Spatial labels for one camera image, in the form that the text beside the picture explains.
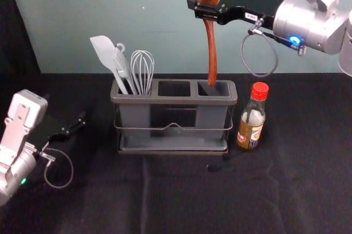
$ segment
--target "black cloth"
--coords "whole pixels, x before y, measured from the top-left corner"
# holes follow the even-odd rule
[[[39,66],[15,0],[0,0],[0,75],[39,74]]]
[[[199,75],[162,75],[198,78]],[[234,145],[251,76],[236,83],[230,151],[220,156],[140,156],[117,152],[110,75],[43,75],[0,83],[0,117],[13,93],[50,94],[47,115],[65,121],[86,110],[87,126],[52,145],[74,163],[72,185],[59,191],[37,167],[0,208],[0,233],[352,233],[352,79],[342,74],[275,74],[260,144]],[[53,180],[68,168],[58,157]],[[207,165],[223,167],[208,172]]]

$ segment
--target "light blue wall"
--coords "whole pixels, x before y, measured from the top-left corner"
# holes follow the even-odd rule
[[[89,37],[106,35],[135,49],[153,53],[157,73],[207,72],[207,40],[203,22],[187,9],[186,0],[16,0],[24,18],[40,68],[45,73],[99,73]],[[340,0],[349,10],[352,0]],[[249,27],[243,21],[216,25],[218,71],[246,72],[239,46]],[[338,72],[336,56],[308,50],[306,57],[276,45],[277,72]],[[257,72],[271,69],[269,47],[262,39],[249,39],[245,51]]]

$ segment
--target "utensil holder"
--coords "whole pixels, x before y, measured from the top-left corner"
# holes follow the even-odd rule
[[[153,79],[151,95],[123,95],[114,80],[111,101],[125,148],[225,151],[237,91],[227,80]]]

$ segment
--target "whisk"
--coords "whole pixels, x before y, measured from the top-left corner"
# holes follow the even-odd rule
[[[154,58],[149,51],[137,50],[131,55],[133,81],[140,95],[149,95],[154,75]]]

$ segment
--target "glass bottle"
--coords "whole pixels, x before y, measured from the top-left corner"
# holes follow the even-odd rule
[[[265,121],[264,105],[269,92],[266,83],[257,82],[252,87],[251,98],[241,114],[237,145],[246,150],[257,147]]]

